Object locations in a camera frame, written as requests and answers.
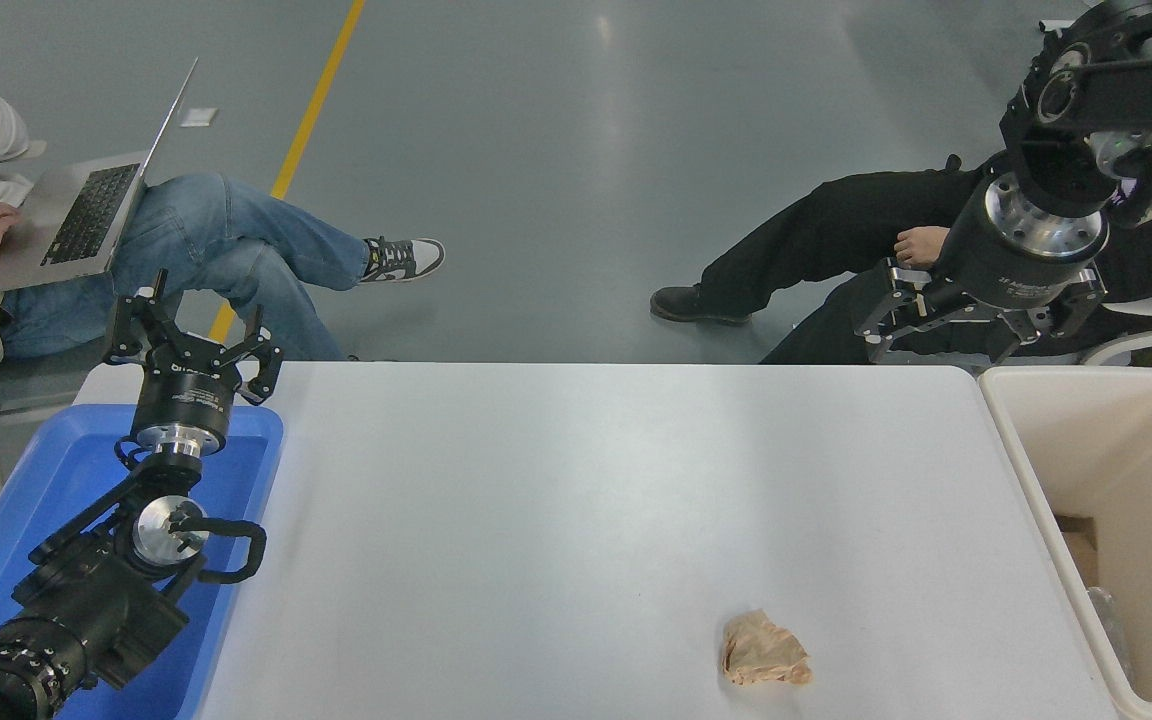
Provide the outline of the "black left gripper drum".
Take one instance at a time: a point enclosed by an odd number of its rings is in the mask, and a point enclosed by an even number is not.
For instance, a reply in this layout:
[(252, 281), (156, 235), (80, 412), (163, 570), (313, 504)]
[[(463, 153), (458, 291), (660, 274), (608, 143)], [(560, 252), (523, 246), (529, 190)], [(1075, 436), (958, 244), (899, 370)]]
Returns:
[(212, 366), (204, 361), (197, 369), (162, 350), (147, 355), (132, 432), (168, 427), (170, 424), (227, 433), (230, 411), (241, 382), (234, 366)]

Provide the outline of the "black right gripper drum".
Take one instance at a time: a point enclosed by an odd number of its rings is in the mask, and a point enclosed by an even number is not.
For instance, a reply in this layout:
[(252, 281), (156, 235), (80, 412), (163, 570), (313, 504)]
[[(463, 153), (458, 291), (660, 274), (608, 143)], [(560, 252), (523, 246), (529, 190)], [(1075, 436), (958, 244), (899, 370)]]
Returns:
[(1033, 309), (1056, 300), (1102, 247), (1101, 210), (1061, 217), (1020, 184), (980, 184), (952, 223), (934, 273), (982, 304)]

